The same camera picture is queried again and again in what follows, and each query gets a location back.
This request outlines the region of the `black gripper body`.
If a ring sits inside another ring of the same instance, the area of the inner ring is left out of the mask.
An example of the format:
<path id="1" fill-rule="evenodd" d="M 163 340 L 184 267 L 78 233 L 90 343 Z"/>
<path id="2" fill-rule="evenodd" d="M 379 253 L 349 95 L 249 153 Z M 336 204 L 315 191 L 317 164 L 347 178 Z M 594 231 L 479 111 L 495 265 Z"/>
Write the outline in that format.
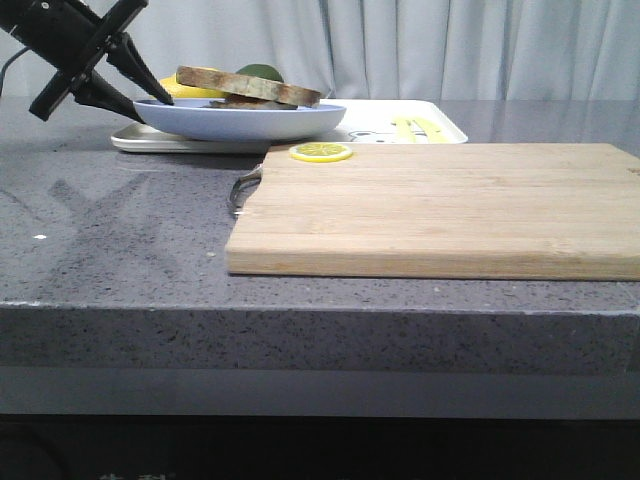
<path id="1" fill-rule="evenodd" d="M 46 121 L 60 103 L 107 57 L 112 35 L 125 29 L 148 5 L 118 1 L 104 16 L 81 1 L 33 1 L 28 6 L 28 46 L 54 66 L 56 73 L 30 106 Z"/>

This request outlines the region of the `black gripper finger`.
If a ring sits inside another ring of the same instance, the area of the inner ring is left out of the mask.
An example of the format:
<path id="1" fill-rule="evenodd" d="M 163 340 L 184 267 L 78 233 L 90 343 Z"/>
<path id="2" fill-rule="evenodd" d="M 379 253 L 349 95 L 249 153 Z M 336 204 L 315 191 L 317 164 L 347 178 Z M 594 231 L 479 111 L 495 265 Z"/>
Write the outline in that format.
<path id="1" fill-rule="evenodd" d="M 133 101 L 95 71 L 92 71 L 82 83 L 77 85 L 73 90 L 73 96 L 75 101 L 81 105 L 108 110 L 138 123 L 143 123 L 135 110 Z"/>
<path id="2" fill-rule="evenodd" d="M 161 103 L 166 105 L 173 104 L 173 97 L 153 76 L 128 33 L 117 32 L 112 35 L 106 51 L 107 62 L 114 66 L 125 78 Z"/>

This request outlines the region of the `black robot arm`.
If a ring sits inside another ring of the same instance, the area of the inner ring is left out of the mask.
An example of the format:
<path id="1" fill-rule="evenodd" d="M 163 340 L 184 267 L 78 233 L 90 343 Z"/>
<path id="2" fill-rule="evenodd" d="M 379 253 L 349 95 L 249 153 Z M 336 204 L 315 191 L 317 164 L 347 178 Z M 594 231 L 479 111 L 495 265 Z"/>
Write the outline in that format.
<path id="1" fill-rule="evenodd" d="M 46 121 L 71 95 L 78 104 L 139 122 L 133 101 L 96 71 L 101 60 L 156 100 L 171 105 L 171 95 L 126 32 L 147 6 L 146 0 L 119 0 L 100 16 L 83 1 L 3 1 L 1 29 L 56 70 L 29 111 Z"/>

